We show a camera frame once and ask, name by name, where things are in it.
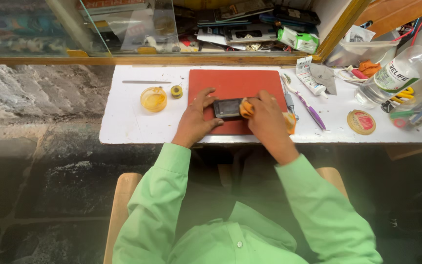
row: wooden chair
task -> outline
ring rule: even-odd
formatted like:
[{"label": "wooden chair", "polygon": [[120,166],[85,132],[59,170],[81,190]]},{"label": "wooden chair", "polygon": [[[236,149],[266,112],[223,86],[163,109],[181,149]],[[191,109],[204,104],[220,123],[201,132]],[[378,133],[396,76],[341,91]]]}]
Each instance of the wooden chair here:
[{"label": "wooden chair", "polygon": [[[322,178],[333,184],[346,198],[348,198],[341,175],[335,168],[324,167],[317,169],[317,172]],[[108,228],[104,264],[112,264],[112,254],[115,241],[117,240],[118,233],[120,232],[122,225],[128,218],[127,204],[142,177],[143,176],[139,173],[123,173],[118,178],[117,187],[115,188],[114,203],[112,206],[112,215],[110,217],[110,225]]]}]

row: shirt sleeve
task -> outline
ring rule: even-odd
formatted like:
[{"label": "shirt sleeve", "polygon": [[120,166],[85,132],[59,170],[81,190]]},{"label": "shirt sleeve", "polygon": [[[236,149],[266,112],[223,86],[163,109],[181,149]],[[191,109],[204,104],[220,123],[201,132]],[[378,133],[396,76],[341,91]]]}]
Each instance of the shirt sleeve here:
[{"label": "shirt sleeve", "polygon": [[324,264],[378,264],[374,233],[304,155],[276,166],[287,199],[312,250]]},{"label": "shirt sleeve", "polygon": [[188,148],[164,144],[128,203],[129,217],[115,242],[114,264],[167,261],[187,188],[190,155]]}]

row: person's left hand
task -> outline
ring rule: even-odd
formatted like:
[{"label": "person's left hand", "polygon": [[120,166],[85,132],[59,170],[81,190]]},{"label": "person's left hand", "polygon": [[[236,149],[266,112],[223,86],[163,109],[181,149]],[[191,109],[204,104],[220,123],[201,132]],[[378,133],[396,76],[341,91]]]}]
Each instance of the person's left hand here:
[{"label": "person's left hand", "polygon": [[224,120],[220,118],[205,121],[203,117],[203,109],[219,99],[217,96],[208,95],[215,90],[214,87],[201,90],[193,102],[188,105],[180,119],[177,133],[172,140],[173,144],[190,148],[216,126],[224,124]]}]

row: person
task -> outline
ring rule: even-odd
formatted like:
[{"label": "person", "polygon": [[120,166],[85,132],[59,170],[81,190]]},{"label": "person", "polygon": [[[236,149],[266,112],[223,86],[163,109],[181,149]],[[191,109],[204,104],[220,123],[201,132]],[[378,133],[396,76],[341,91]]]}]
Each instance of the person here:
[{"label": "person", "polygon": [[[187,107],[172,143],[165,143],[128,203],[129,217],[114,246],[114,264],[307,263],[296,241],[281,226],[237,202],[229,219],[192,227],[176,243],[175,228],[185,196],[190,147],[214,127],[203,109],[217,97],[206,88]],[[375,237],[338,189],[321,178],[287,135],[276,100],[265,90],[254,98],[249,129],[278,162],[274,167],[295,218],[320,263],[377,264]]]}]

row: orange cloth piece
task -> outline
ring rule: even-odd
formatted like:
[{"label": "orange cloth piece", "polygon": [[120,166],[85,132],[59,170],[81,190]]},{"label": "orange cloth piece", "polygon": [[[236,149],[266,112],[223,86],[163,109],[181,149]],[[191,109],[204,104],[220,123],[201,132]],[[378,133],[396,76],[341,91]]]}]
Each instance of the orange cloth piece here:
[{"label": "orange cloth piece", "polygon": [[[244,118],[250,119],[253,116],[253,105],[244,98],[239,105],[240,115]],[[286,121],[286,131],[289,135],[295,133],[296,129],[296,117],[294,114],[283,112],[284,120]]]},{"label": "orange cloth piece", "polygon": [[382,67],[380,67],[380,63],[372,63],[370,60],[366,60],[359,64],[359,69],[362,74],[366,75],[367,77],[372,77],[372,75],[376,74]]}]

